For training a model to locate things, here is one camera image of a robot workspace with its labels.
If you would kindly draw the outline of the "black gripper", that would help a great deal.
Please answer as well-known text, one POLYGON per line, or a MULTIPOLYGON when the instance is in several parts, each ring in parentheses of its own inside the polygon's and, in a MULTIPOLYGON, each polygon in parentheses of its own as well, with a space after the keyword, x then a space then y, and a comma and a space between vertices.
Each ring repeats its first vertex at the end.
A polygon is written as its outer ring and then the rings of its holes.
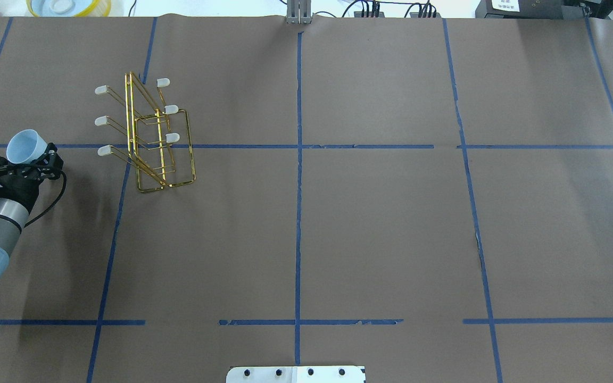
POLYGON ((0 198, 19 203, 31 213, 39 196, 40 184, 47 179, 58 180, 63 165, 55 143, 48 143, 44 154, 34 160, 34 167, 11 164, 0 157, 0 198))

